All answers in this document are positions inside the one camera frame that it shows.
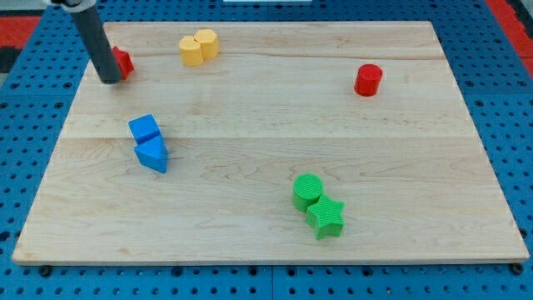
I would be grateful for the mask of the grey cylindrical robot arm stick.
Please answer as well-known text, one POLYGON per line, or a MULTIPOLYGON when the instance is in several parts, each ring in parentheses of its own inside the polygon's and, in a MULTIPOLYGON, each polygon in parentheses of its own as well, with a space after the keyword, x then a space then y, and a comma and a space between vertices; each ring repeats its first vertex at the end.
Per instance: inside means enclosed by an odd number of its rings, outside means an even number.
POLYGON ((114 84, 122 79, 117 60, 98 16, 96 0, 43 0, 69 13, 83 45, 102 83, 114 84))

